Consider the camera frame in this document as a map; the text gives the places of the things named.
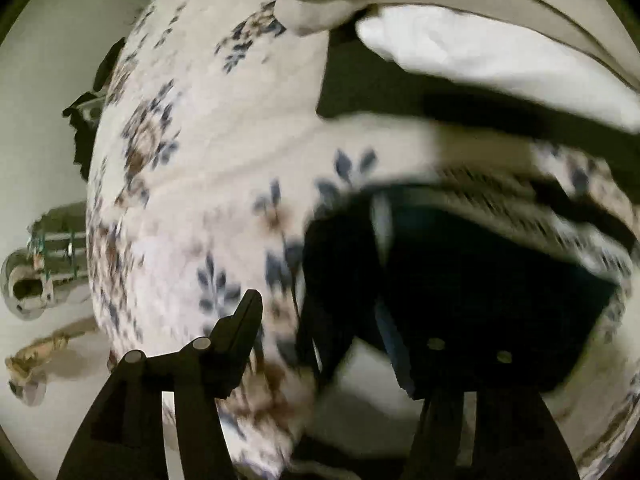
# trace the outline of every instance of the floral fabric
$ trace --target floral fabric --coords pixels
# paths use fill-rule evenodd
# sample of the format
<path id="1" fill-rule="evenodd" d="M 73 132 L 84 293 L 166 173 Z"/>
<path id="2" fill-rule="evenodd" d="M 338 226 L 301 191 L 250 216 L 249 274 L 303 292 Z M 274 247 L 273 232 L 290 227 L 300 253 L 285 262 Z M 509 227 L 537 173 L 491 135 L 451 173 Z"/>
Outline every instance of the floral fabric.
<path id="1" fill-rule="evenodd" d="M 208 335 L 245 290 L 261 293 L 260 337 L 220 416 L 234 462 L 265 478 L 280 474 L 313 408 L 312 375 L 296 367 L 292 290 L 315 212 L 368 183 L 464 164 L 604 195 L 634 232 L 638 218 L 626 197 L 562 180 L 566 153 L 525 139 L 372 114 L 321 121 L 327 35 L 287 33 L 275 1 L 151 1 L 106 99 L 87 211 L 95 315 L 117 358 L 177 351 Z M 597 164 L 596 177 L 617 190 Z M 547 399 L 584 478 L 601 474 L 640 413 L 630 283 Z"/>

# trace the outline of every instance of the floor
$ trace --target floor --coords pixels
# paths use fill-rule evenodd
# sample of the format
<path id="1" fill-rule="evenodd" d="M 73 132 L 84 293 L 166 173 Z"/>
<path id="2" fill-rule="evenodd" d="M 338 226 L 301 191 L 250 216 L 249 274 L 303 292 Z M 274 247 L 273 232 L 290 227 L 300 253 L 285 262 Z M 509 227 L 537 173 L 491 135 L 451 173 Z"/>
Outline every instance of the floor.
<path id="1" fill-rule="evenodd" d="M 24 246 L 26 228 L 39 215 L 84 199 L 85 184 L 72 164 L 74 130 L 62 110 L 91 88 L 110 46 L 128 34 L 148 1 L 31 0 L 0 45 L 0 259 Z M 87 292 L 31 322 L 0 304 L 0 356 L 90 316 Z M 34 408 L 12 396 L 8 373 L 0 371 L 0 425 L 39 480 L 56 477 L 108 377 L 108 353 L 103 335 L 73 341 L 67 357 L 74 372 L 53 377 L 43 404 Z"/>

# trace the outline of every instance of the floral pattern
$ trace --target floral pattern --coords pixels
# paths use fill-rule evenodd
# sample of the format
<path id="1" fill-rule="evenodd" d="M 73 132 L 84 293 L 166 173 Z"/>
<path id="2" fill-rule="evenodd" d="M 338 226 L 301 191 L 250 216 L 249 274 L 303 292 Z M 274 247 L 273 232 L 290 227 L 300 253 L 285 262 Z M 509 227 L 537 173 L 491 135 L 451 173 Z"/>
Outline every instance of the floral pattern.
<path id="1" fill-rule="evenodd" d="M 143 341 L 136 316 L 129 304 L 127 277 L 134 267 L 130 243 L 121 237 L 117 222 L 105 221 L 101 216 L 104 201 L 101 196 L 106 159 L 94 177 L 94 199 L 87 210 L 87 255 L 89 283 L 100 310 L 100 327 L 113 339 L 134 337 Z"/>
<path id="2" fill-rule="evenodd" d="M 397 178 L 433 163 L 424 149 L 428 128 L 414 135 L 394 118 L 390 128 L 377 117 L 374 123 L 318 121 L 326 37 L 296 42 L 284 34 L 275 2 L 151 1 L 111 82 L 87 211 L 95 314 L 117 358 L 133 348 L 148 355 L 177 351 L 208 335 L 244 290 L 261 293 L 264 315 L 250 363 L 219 412 L 238 471 L 268 479 L 280 475 L 316 392 L 293 345 L 306 222 L 374 178 Z M 345 132 L 336 134 L 340 128 Z M 600 184 L 613 179 L 575 150 L 571 163 L 564 155 L 536 153 L 536 167 L 567 195 L 587 190 L 601 203 L 615 195 L 612 187 L 598 195 Z M 635 225 L 635 206 L 622 203 L 616 199 L 607 210 Z M 624 377 L 625 386 L 601 402 L 616 428 L 628 428 L 640 413 L 638 380 L 630 382 L 638 372 L 631 363 L 640 355 L 624 347 L 634 332 L 626 322 L 636 308 L 629 292 L 614 298 L 598 327 L 604 338 L 597 343 L 622 346 L 625 358 L 616 361 L 611 352 L 598 361 Z M 597 397 L 600 384 L 593 378 L 575 399 L 559 394 L 569 399 L 572 416 L 590 413 L 584 399 Z M 163 413 L 168 423 L 174 420 L 168 400 Z M 565 437 L 574 456 L 584 457 L 583 475 L 595 480 L 604 468 L 598 464 L 615 455 L 624 432 L 607 433 L 610 424 L 600 418 L 589 424 L 589 431 L 569 430 Z M 596 438 L 605 433 L 610 440 Z"/>
<path id="3" fill-rule="evenodd" d="M 200 309 L 203 312 L 215 312 L 218 318 L 231 316 L 235 312 L 241 297 L 240 285 L 227 283 L 224 270 L 216 274 L 211 253 L 207 254 L 204 268 L 198 269 L 198 283 L 202 288 Z"/>
<path id="4" fill-rule="evenodd" d="M 173 86 L 171 80 L 162 86 L 156 97 L 142 101 L 122 130 L 122 138 L 126 141 L 126 184 L 116 199 L 120 205 L 128 204 L 132 199 L 146 205 L 150 193 L 143 170 L 149 165 L 154 170 L 158 164 L 168 164 L 180 146 L 179 132 L 170 137 L 165 135 L 172 122 L 174 103 L 166 101 Z"/>
<path id="5" fill-rule="evenodd" d="M 267 34 L 277 38 L 287 30 L 273 15 L 275 4 L 276 0 L 264 2 L 260 10 L 238 23 L 231 34 L 218 43 L 215 54 L 226 53 L 223 65 L 225 73 L 231 72 L 246 57 L 247 51 L 258 38 Z"/>

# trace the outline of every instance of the white cloth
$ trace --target white cloth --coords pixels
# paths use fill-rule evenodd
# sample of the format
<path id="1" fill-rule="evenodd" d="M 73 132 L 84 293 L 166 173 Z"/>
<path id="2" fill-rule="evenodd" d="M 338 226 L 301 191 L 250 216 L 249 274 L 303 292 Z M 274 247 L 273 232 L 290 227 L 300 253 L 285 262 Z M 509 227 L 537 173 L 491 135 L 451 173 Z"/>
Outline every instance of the white cloth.
<path id="1" fill-rule="evenodd" d="M 435 6 L 383 6 L 358 21 L 362 42 L 408 72 L 473 83 L 640 130 L 640 98 L 591 57 L 533 30 Z"/>

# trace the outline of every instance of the white fabric with blue flowers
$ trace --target white fabric with blue flowers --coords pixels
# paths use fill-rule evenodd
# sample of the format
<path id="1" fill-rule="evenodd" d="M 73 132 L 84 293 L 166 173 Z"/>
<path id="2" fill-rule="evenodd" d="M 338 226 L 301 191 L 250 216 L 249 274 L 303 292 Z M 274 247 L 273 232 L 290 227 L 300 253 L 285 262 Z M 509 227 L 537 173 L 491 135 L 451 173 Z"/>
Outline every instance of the white fabric with blue flowers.
<path id="1" fill-rule="evenodd" d="M 570 193 L 568 168 L 584 168 L 580 192 L 593 186 L 639 231 L 635 205 L 603 191 L 618 189 L 606 163 L 579 152 L 420 119 L 320 120 L 328 35 L 287 33 L 274 2 L 152 0 L 113 75 L 87 211 L 95 315 L 119 358 L 177 351 L 246 289 L 262 294 L 260 341 L 220 414 L 234 462 L 264 478 L 282 471 L 313 408 L 312 376 L 295 367 L 291 289 L 319 205 L 461 164 L 551 176 Z M 547 399 L 584 478 L 602 473 L 638 420 L 638 326 L 637 301 L 613 303 L 574 376 Z"/>

